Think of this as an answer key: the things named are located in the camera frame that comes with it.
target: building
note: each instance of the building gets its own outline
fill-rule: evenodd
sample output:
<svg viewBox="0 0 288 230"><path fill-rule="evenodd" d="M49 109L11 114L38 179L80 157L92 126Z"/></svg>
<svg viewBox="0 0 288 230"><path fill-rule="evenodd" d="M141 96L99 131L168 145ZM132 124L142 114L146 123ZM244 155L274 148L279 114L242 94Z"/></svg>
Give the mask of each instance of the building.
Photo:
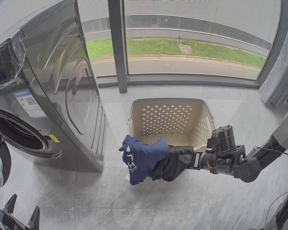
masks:
<svg viewBox="0 0 288 230"><path fill-rule="evenodd" d="M86 41L111 39L107 0L79 0ZM126 36L188 38L267 56L280 0L125 0Z"/></svg>

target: white laundry basket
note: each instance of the white laundry basket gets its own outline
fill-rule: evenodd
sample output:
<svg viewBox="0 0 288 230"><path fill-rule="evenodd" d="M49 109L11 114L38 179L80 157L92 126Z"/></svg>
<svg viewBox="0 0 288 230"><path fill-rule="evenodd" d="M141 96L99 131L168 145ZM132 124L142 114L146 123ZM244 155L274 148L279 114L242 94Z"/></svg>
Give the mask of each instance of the white laundry basket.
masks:
<svg viewBox="0 0 288 230"><path fill-rule="evenodd" d="M215 121L205 101L189 98L149 98L133 102L128 133L152 145L164 136L169 145L207 145Z"/></svg>

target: grass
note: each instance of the grass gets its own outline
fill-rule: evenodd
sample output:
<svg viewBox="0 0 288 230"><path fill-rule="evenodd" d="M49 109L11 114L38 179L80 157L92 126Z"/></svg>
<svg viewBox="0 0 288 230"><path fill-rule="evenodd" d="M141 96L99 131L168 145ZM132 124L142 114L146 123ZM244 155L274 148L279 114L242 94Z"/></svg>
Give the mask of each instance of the grass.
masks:
<svg viewBox="0 0 288 230"><path fill-rule="evenodd" d="M140 56L145 54L154 55L190 55L197 57L216 58L239 62L261 68L266 58L256 54L233 49L211 43L197 42L192 39L181 41L183 45L189 45L192 49L191 54L183 54L179 47L179 41L174 38L144 38L127 39L128 55ZM87 42L87 50L90 59L113 56L112 41L110 39Z"/></svg>
<svg viewBox="0 0 288 230"><path fill-rule="evenodd" d="M168 54L181 55L179 42L175 38L127 39L128 55Z"/></svg>
<svg viewBox="0 0 288 230"><path fill-rule="evenodd" d="M89 58L111 57L113 56L112 40L99 40L87 42Z"/></svg>
<svg viewBox="0 0 288 230"><path fill-rule="evenodd" d="M241 49L233 49L222 45L214 45L211 43L197 42L191 39L184 39L181 44L189 45L192 49L192 56L217 58L221 60L229 60L232 62L240 62L243 64L262 67L266 58L252 53L242 51Z"/></svg>

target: curtain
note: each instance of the curtain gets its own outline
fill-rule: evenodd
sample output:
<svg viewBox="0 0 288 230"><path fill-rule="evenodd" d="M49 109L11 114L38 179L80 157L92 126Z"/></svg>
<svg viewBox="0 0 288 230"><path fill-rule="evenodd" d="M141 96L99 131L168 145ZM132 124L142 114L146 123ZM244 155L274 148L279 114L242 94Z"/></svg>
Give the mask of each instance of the curtain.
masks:
<svg viewBox="0 0 288 230"><path fill-rule="evenodd" d="M288 99L288 33L275 65L258 92L265 104L278 106Z"/></svg>

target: qr code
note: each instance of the qr code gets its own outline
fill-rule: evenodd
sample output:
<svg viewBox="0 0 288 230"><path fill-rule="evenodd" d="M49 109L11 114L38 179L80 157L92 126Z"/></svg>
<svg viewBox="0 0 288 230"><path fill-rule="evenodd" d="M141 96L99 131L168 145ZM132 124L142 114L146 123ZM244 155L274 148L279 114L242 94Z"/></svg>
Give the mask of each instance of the qr code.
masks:
<svg viewBox="0 0 288 230"><path fill-rule="evenodd" d="M27 101L28 105L36 105L36 102L34 101L34 98L32 96L26 97L25 100Z"/></svg>

